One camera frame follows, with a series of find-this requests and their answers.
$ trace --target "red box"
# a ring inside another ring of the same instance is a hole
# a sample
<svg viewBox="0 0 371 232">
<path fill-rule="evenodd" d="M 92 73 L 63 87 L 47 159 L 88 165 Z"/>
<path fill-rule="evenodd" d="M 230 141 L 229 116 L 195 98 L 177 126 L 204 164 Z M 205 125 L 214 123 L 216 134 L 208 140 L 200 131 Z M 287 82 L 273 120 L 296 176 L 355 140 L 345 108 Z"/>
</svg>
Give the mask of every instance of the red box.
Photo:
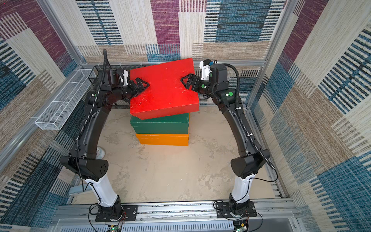
<svg viewBox="0 0 371 232">
<path fill-rule="evenodd" d="M 190 73 L 192 58 L 130 70 L 131 80 L 139 77 L 150 84 L 130 101 L 130 114 L 144 120 L 199 111 L 198 93 L 180 82 Z"/>
</svg>

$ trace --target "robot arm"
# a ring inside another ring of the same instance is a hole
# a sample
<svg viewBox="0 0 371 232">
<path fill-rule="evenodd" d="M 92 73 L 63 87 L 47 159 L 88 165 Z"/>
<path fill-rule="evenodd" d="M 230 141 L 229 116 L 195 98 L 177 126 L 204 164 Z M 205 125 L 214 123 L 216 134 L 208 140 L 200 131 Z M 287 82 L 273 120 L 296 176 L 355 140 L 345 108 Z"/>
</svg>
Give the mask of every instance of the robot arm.
<svg viewBox="0 0 371 232">
<path fill-rule="evenodd" d="M 227 67 L 232 68 L 236 73 L 237 88 L 228 87 Z M 249 191 L 252 179 L 265 163 L 275 169 L 268 160 L 270 152 L 268 149 L 263 150 L 251 133 L 239 96 L 239 73 L 235 67 L 229 64 L 217 64 L 216 61 L 207 59 L 200 62 L 200 68 L 201 76 L 191 73 L 181 78 L 181 82 L 186 89 L 200 93 L 204 98 L 213 99 L 231 127 L 240 155 L 231 160 L 232 170 L 236 174 L 234 189 L 230 194 L 229 203 L 219 204 L 218 217 L 241 216 L 247 211 L 250 216 L 256 216 L 253 203 L 249 199 Z"/>
<path fill-rule="evenodd" d="M 103 68 L 97 69 L 97 79 L 100 79 L 95 81 L 93 89 L 86 96 L 85 113 L 78 136 L 69 155 L 60 158 L 63 166 L 91 185 L 99 201 L 97 222 L 119 220 L 123 210 L 120 197 L 113 191 L 106 174 L 107 160 L 96 159 L 96 149 L 104 123 L 112 104 L 118 100 L 130 101 L 149 87 L 149 83 L 140 78 L 136 79 L 136 83 L 128 81 L 126 70 L 111 69 L 105 49 L 103 54 Z"/>
</svg>

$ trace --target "red wire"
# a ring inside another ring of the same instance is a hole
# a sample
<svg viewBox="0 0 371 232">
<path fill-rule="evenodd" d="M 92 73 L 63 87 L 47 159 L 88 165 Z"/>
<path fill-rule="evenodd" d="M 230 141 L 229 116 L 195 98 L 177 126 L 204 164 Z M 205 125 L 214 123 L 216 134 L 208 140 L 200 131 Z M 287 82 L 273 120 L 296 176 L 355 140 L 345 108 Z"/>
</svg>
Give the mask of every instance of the red wire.
<svg viewBox="0 0 371 232">
<path fill-rule="evenodd" d="M 247 215 L 247 218 L 245 217 L 245 220 L 246 220 L 246 226 L 247 226 L 247 229 L 249 229 L 249 226 L 248 226 L 247 220 L 249 219 L 250 216 L 249 216 L 247 210 L 245 210 L 245 212 L 246 212 L 246 215 Z"/>
<path fill-rule="evenodd" d="M 124 221 L 125 221 L 125 218 L 126 218 L 126 212 L 124 211 L 124 214 L 125 214 L 125 216 L 117 223 L 117 226 L 118 225 L 120 225 L 120 222 L 123 220 L 123 222 L 122 223 L 124 223 Z"/>
</svg>

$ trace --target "beige floor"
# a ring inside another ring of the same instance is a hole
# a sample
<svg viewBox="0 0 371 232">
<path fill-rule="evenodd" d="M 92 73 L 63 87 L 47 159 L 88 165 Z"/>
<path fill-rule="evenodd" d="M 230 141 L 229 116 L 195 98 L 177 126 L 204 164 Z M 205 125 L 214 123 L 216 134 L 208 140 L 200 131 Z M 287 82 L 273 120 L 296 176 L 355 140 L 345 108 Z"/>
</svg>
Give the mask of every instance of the beige floor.
<svg viewBox="0 0 371 232">
<path fill-rule="evenodd" d="M 122 202 L 228 199 L 234 185 L 230 160 L 238 157 L 228 122 L 217 107 L 191 113 L 189 146 L 142 145 L 129 110 L 112 110 L 98 145 L 105 149 L 108 177 Z M 257 177 L 267 179 L 265 168 Z M 252 199 L 274 198 L 270 183 L 254 180 Z M 93 193 L 73 204 L 95 203 Z"/>
</svg>

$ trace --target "black cable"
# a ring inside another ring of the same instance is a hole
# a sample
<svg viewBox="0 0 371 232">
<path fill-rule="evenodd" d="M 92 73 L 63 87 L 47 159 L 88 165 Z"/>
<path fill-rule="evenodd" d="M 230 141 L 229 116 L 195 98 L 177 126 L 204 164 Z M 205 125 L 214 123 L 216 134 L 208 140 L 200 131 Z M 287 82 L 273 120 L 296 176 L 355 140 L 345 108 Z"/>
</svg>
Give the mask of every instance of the black cable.
<svg viewBox="0 0 371 232">
<path fill-rule="evenodd" d="M 275 169 L 273 169 L 273 171 L 276 172 L 276 178 L 274 180 L 263 180 L 263 179 L 256 178 L 256 177 L 251 177 L 249 180 L 251 180 L 251 179 L 257 179 L 257 180 L 262 180 L 262 181 L 265 181 L 265 182 L 275 182 L 278 179 L 278 174 L 277 174 L 277 171 Z"/>
<path fill-rule="evenodd" d="M 94 189 L 94 191 L 95 191 L 95 193 L 96 193 L 96 195 L 98 197 L 98 201 L 99 201 L 98 205 L 99 205 L 101 203 L 101 199 L 102 198 L 99 196 L 98 192 L 95 190 L 95 187 L 94 187 L 93 183 L 90 183 L 90 185 L 93 187 L 93 189 Z"/>
<path fill-rule="evenodd" d="M 89 206 L 88 221 L 89 221 L 91 227 L 93 228 L 93 230 L 95 230 L 95 232 L 98 232 L 98 231 L 94 228 L 94 226 L 92 225 L 92 222 L 90 221 L 90 217 L 89 217 L 90 214 L 91 214 L 91 215 L 97 215 L 96 213 L 92 214 L 92 212 L 91 212 L 92 209 L 90 209 L 90 207 L 92 207 L 93 205 L 96 205 L 96 206 L 94 206 L 92 209 L 94 209 L 95 207 L 97 207 L 97 206 L 98 206 L 98 203 L 95 203 L 95 204 L 92 204 L 91 206 Z"/>
<path fill-rule="evenodd" d="M 96 105 L 96 102 L 98 100 L 99 92 L 101 91 L 101 88 L 102 88 L 102 85 L 103 85 L 103 80 L 104 80 L 104 77 L 106 75 L 107 62 L 108 62 L 108 59 L 107 59 L 107 50 L 106 49 L 103 49 L 103 55 L 104 55 L 104 58 L 103 58 L 103 69 L 102 69 L 101 79 L 99 81 L 98 89 L 97 89 L 97 92 L 96 92 L 95 97 L 94 97 L 94 102 L 93 102 L 92 108 L 90 109 L 89 114 L 86 117 L 84 123 L 82 124 L 81 130 L 79 131 L 79 134 L 76 137 L 76 145 L 78 145 L 78 141 L 80 140 L 80 138 L 82 136 L 82 133 L 84 132 L 85 127 L 88 124 L 88 121 L 90 120 L 90 117 L 92 115 L 93 109 L 94 109 L 94 107 Z"/>
<path fill-rule="evenodd" d="M 256 144 L 255 144 L 254 140 L 251 138 L 251 136 L 249 136 L 250 133 L 247 130 L 247 127 L 245 126 L 245 124 L 242 121 L 242 115 L 241 115 L 240 110 L 243 110 L 243 109 L 242 109 L 242 107 L 238 107 L 239 104 L 241 104 L 239 102 L 239 96 L 240 96 L 239 95 L 239 93 L 240 93 L 240 74 L 238 73 L 237 69 L 233 65 L 230 65 L 230 64 L 227 64 L 227 63 L 224 63 L 224 65 L 227 66 L 227 67 L 230 67 L 231 69 L 233 69 L 233 71 L 236 74 L 237 86 L 236 86 L 236 95 L 235 95 L 235 106 L 236 106 L 236 114 L 237 114 L 238 121 L 240 122 L 241 127 L 244 130 L 244 132 L 246 133 L 246 136 L 249 138 L 251 144 L 258 151 L 258 154 L 265 160 L 265 162 L 270 166 L 271 169 L 275 169 L 275 167 L 273 166 L 273 164 L 258 149 L 258 147 L 256 146 Z"/>
<path fill-rule="evenodd" d="M 253 232 L 253 231 L 256 231 L 256 230 L 258 230 L 261 226 L 262 226 L 262 224 L 263 224 L 263 216 L 260 214 L 260 213 L 258 213 L 258 212 L 256 212 L 257 214 L 259 214 L 260 215 L 260 217 L 262 218 L 262 222 L 260 223 L 260 226 L 258 227 L 258 228 L 256 228 L 256 229 L 253 229 L 253 230 L 251 230 L 251 231 L 248 231 L 248 232 Z"/>
<path fill-rule="evenodd" d="M 75 161 L 76 161 L 77 169 L 79 170 L 79 176 L 80 176 L 81 184 L 82 184 L 82 192 L 84 193 L 86 189 L 88 188 L 88 185 L 86 185 L 85 190 L 84 190 L 84 181 L 82 180 L 80 166 L 79 166 L 79 162 L 77 161 L 77 157 L 75 157 Z"/>
</svg>

